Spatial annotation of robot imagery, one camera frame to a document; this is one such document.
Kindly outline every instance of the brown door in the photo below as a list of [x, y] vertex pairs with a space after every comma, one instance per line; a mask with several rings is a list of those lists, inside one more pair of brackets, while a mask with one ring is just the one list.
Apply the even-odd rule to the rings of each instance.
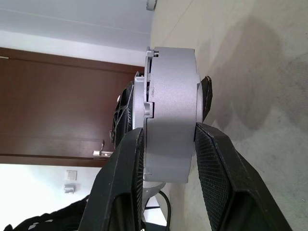
[[102, 141], [104, 151], [114, 150], [117, 97], [142, 68], [8, 49], [0, 56], [9, 57], [0, 58], [2, 162], [92, 159]]

